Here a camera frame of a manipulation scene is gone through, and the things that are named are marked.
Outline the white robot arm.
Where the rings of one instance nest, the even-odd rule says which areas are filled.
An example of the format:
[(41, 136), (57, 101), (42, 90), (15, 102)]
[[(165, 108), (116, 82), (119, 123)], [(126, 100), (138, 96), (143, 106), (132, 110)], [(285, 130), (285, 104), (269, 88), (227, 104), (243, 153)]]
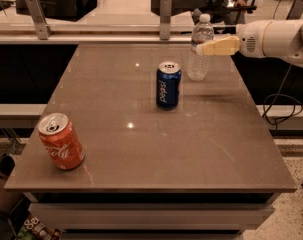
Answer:
[(259, 20), (238, 24), (236, 33), (196, 46), (201, 56), (240, 52), (250, 58), (277, 58), (303, 68), (303, 19)]

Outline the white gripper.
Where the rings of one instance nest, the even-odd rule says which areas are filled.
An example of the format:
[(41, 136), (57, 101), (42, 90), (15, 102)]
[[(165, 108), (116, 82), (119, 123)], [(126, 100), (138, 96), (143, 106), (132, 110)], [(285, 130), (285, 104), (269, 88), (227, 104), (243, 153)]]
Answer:
[(196, 46), (196, 53), (201, 56), (227, 56), (240, 52), (245, 57), (265, 58), (263, 52), (264, 34), (271, 24), (267, 20), (238, 24), (236, 36), (226, 36), (210, 40)]

